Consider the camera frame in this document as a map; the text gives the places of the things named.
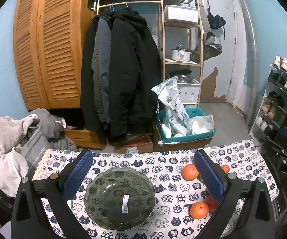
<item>black jacket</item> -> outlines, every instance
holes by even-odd
[[[145,18],[128,7],[110,20],[110,131],[122,136],[128,124],[153,120],[157,95],[151,88],[161,82],[161,60]]]
[[[92,19],[92,23],[86,32],[84,50],[82,53],[81,94],[79,103],[85,119],[85,127],[88,130],[94,131],[100,127],[100,121],[95,107],[94,79],[91,62],[94,53],[98,21],[100,17],[107,14],[110,13],[104,12]]]

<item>wooden wardrobe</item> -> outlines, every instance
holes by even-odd
[[[82,50],[96,15],[88,0],[17,0],[14,61],[28,110],[79,108]],[[96,132],[65,130],[77,145],[102,149]]]

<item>tablecloth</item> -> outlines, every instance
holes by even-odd
[[[271,200],[274,200],[278,195],[279,191],[270,170],[250,140],[204,148],[204,150],[213,162],[219,165],[229,165],[230,172],[234,172],[240,179],[255,180],[259,176],[263,177],[269,188]],[[45,179],[53,172],[59,173],[78,154],[79,152],[63,150],[50,152],[49,159],[44,161],[45,165],[37,178]],[[80,185],[74,199],[67,203],[82,227],[94,239],[193,239],[203,229],[211,216],[209,213],[204,219],[193,219],[189,215],[191,205],[203,201],[208,196],[206,188],[199,180],[185,181],[180,174],[186,164],[193,163],[193,156],[194,150],[145,154],[94,153],[93,166]],[[85,212],[83,197],[87,184],[98,173],[113,167],[133,167],[146,174],[155,186],[157,204],[153,213],[145,223],[129,231],[105,230],[96,225]],[[42,203],[54,232],[65,237],[47,199],[42,199]],[[223,236],[232,231],[243,203],[243,199],[239,199],[222,234]]]

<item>louvered wardrobe door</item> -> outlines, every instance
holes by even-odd
[[[39,2],[38,54],[51,108],[80,107],[81,14],[86,2]]]
[[[28,110],[49,108],[37,52],[38,0],[17,0],[14,27],[14,62],[19,87]]]

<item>red apple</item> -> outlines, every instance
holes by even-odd
[[[206,197],[206,199],[204,200],[204,202],[209,206],[209,211],[210,212],[214,212],[216,210],[216,208],[219,205],[219,202],[216,201],[215,199],[213,199],[211,197],[211,195],[209,195],[208,197]]]

